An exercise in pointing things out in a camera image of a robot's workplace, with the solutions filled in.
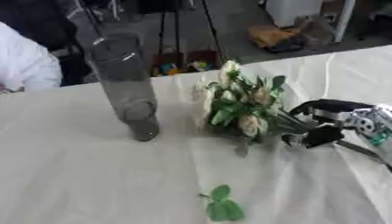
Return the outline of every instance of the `clear glass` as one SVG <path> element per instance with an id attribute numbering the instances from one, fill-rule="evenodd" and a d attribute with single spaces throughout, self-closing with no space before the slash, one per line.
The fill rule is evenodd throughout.
<path id="1" fill-rule="evenodd" d="M 115 34 L 94 42 L 89 59 L 118 117 L 138 141 L 159 133 L 157 100 L 138 36 Z"/>

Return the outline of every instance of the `tripod leg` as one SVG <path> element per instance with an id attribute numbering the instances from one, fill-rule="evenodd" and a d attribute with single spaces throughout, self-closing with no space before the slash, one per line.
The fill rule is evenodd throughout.
<path id="1" fill-rule="evenodd" d="M 211 15 L 210 15 L 210 11 L 208 9 L 207 2 L 206 2 L 206 0 L 202 0 L 202 3 L 203 3 L 204 12 L 206 13 L 206 18 L 208 20 L 208 24 L 210 26 L 211 33 L 213 34 L 213 40 L 215 41 L 216 49 L 218 50 L 220 61 L 223 64 L 224 57 L 223 57 L 223 54 L 222 54 L 221 45 L 219 44 L 218 36 L 217 36 L 217 33 L 216 33 L 216 29 L 214 27 L 213 20 L 211 19 Z"/>
<path id="2" fill-rule="evenodd" d="M 159 57 L 162 56 L 162 53 L 164 51 L 165 18 L 166 18 L 166 13 L 163 11 L 161 15 L 161 30 L 159 32 L 159 48 L 158 48 Z"/>
<path id="3" fill-rule="evenodd" d="M 176 53 L 177 53 L 177 66 L 182 67 L 180 50 L 179 50 L 179 5 L 177 4 L 174 11 L 174 29 L 176 32 Z"/>

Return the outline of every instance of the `floor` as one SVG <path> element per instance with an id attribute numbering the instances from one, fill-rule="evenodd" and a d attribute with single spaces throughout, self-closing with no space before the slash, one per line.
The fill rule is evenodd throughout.
<path id="1" fill-rule="evenodd" d="M 269 15 L 257 6 L 256 0 L 207 0 L 213 22 L 218 32 L 218 38 L 224 54 L 229 59 L 236 59 L 241 63 L 251 63 L 265 60 L 279 60 L 290 57 L 299 57 L 320 53 L 338 52 L 361 49 L 373 46 L 383 46 L 391 43 L 383 37 L 367 38 L 359 41 L 353 35 L 358 25 L 350 24 L 347 35 L 342 43 L 329 45 L 318 50 L 303 50 L 299 52 L 285 52 L 272 54 L 256 47 L 249 41 L 247 29 L 251 25 L 269 25 Z M 117 22 L 111 16 L 106 16 L 101 25 L 104 33 L 111 32 L 137 32 L 143 39 L 143 48 L 146 59 L 151 63 L 154 54 L 158 52 L 158 33 L 160 15 L 152 14 L 140 17 L 133 12 L 134 5 L 128 1 L 126 12 L 122 14 L 122 21 Z M 180 45 L 182 52 L 214 48 L 214 41 L 210 35 L 207 18 L 202 10 L 201 0 L 195 0 L 196 10 L 187 10 L 180 13 Z M 78 38 L 89 48 L 96 33 L 86 17 L 81 13 L 72 20 L 80 27 Z M 173 15 L 166 21 L 167 35 L 164 46 L 170 51 L 174 46 Z"/>

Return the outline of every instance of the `tripod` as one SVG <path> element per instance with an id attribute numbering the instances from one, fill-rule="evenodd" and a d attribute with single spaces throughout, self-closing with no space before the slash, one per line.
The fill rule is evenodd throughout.
<path id="1" fill-rule="evenodd" d="M 174 29 L 175 29 L 175 39 L 176 39 L 176 62 L 178 66 L 182 65 L 182 61 L 181 61 L 181 53 L 180 53 L 180 49 L 179 49 L 179 1 L 180 0 L 175 0 L 175 9 L 174 9 Z M 208 4 L 207 4 L 207 0 L 202 0 L 202 4 L 203 4 L 203 9 L 204 12 L 206 14 L 206 18 L 208 21 L 208 26 L 210 28 L 210 32 L 213 35 L 213 40 L 215 43 L 215 47 L 216 50 L 218 52 L 219 58 L 220 58 L 220 62 L 221 64 L 223 64 L 225 58 L 224 55 L 221 51 L 221 45 L 220 42 L 218 40 L 218 35 L 217 35 L 217 31 L 215 29 L 214 26 L 214 22 L 211 18 L 211 14 L 210 11 L 208 9 Z M 166 11 L 162 11 L 161 14 L 161 25 L 160 25 L 160 33 L 159 33 L 159 50 L 158 50 L 158 56 L 159 58 L 162 58 L 162 54 L 163 54 L 163 44 L 164 44 L 164 37 L 165 37 L 165 16 L 166 16 Z"/>

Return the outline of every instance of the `white flower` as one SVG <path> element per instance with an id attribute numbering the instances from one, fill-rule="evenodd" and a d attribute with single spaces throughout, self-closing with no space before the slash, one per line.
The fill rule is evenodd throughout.
<path id="1" fill-rule="evenodd" d="M 221 99 L 228 100 L 228 101 L 235 101 L 236 100 L 233 93 L 229 90 L 225 90 L 225 92 L 223 92 Z"/>
<path id="2" fill-rule="evenodd" d="M 263 106 L 268 106 L 271 103 L 270 90 L 266 87 L 260 87 L 253 96 L 255 101 L 262 104 Z"/>
<path id="3" fill-rule="evenodd" d="M 257 118 L 253 115 L 247 115 L 240 118 L 239 126 L 242 132 L 248 137 L 255 137 L 257 132 L 260 132 L 263 135 L 267 133 L 269 127 L 264 119 Z"/>
<path id="4" fill-rule="evenodd" d="M 262 118 L 259 118 L 259 132 L 265 135 L 268 132 L 268 122 Z"/>
<path id="5" fill-rule="evenodd" d="M 228 62 L 223 65 L 223 67 L 220 69 L 220 83 L 224 87 L 228 87 L 231 84 L 231 79 L 228 76 L 228 73 L 233 72 L 233 71 L 239 71 L 240 70 L 240 64 L 229 60 Z"/>
<path id="6" fill-rule="evenodd" d="M 193 120 L 196 126 L 201 129 L 205 127 L 210 116 L 214 95 L 214 89 L 206 87 L 193 93 Z"/>

